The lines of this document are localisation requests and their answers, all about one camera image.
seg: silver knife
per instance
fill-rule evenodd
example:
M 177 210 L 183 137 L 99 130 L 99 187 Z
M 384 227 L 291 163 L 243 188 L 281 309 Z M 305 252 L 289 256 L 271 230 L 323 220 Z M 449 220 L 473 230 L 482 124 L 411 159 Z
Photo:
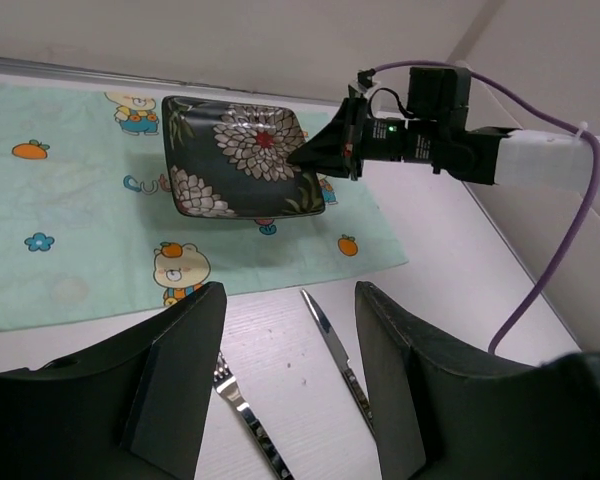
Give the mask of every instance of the silver knife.
M 309 307 L 309 311 L 322 334 L 322 338 L 324 338 L 324 341 L 331 352 L 331 356 L 336 362 L 338 370 L 340 370 L 342 378 L 347 384 L 347 387 L 349 387 L 349 391 L 351 392 L 351 395 L 353 395 L 353 398 L 358 405 L 358 409 L 360 410 L 360 413 L 362 413 L 362 416 L 371 431 L 371 435 L 375 437 L 371 406 L 369 405 L 367 396 L 362 391 L 362 388 L 360 388 L 355 373 L 353 373 L 353 370 L 349 367 L 349 355 L 347 355 L 347 351 L 344 349 L 342 342 L 340 342 L 338 335 L 331 326 L 331 322 L 329 322 L 329 319 L 320 308 L 320 305 L 318 305 L 318 302 L 316 302 L 304 288 L 300 289 L 300 293 L 302 294 L 302 298 L 304 298 L 307 307 Z

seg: black square plate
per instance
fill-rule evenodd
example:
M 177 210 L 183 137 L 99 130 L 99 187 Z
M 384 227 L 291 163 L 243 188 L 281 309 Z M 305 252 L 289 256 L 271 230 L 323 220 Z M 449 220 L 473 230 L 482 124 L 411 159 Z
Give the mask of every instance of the black square plate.
M 293 111 L 171 96 L 162 101 L 164 145 L 180 213 L 206 218 L 317 215 L 316 173 L 287 164 L 303 145 Z

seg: silver fork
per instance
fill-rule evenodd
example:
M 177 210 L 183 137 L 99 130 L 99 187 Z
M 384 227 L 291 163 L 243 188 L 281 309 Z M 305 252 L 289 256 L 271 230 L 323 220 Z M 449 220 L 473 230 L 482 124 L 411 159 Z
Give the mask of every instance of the silver fork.
M 254 415 L 251 407 L 240 393 L 236 377 L 231 373 L 222 352 L 218 352 L 218 361 L 213 372 L 213 388 L 240 414 L 276 477 L 280 480 L 294 480 L 260 420 Z

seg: green leaf pattern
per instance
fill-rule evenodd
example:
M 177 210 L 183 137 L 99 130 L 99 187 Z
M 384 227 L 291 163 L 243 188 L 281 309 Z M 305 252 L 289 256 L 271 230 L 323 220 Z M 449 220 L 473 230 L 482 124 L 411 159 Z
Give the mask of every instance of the green leaf pattern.
M 307 180 L 309 190 L 307 191 L 304 187 L 298 188 L 301 197 L 300 203 L 292 198 L 285 198 L 285 202 L 287 202 L 291 208 L 283 210 L 283 213 L 302 215 L 319 212 L 321 210 L 323 205 L 322 190 L 320 189 L 316 176 L 305 172 L 302 174 L 302 177 Z
M 169 141 L 171 142 L 171 148 L 175 148 L 176 141 L 181 145 L 184 144 L 183 136 L 193 138 L 195 134 L 191 128 L 191 125 L 186 121 L 184 114 L 193 110 L 192 105 L 184 105 L 174 100 L 170 102 L 171 114 L 169 115 Z

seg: black mount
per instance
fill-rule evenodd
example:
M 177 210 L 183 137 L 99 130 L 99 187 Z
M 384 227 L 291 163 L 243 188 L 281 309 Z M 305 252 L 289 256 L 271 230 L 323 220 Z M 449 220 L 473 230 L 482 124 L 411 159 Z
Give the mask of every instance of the black mount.
M 374 70 L 358 74 L 373 86 Z M 332 121 L 293 152 L 288 162 L 332 177 L 357 180 L 364 160 L 423 163 L 458 180 L 492 185 L 498 146 L 512 129 L 467 132 L 471 72 L 466 68 L 413 67 L 404 118 L 375 118 L 369 101 L 353 88 Z
M 368 282 L 356 325 L 382 478 L 600 479 L 600 353 L 516 363 Z

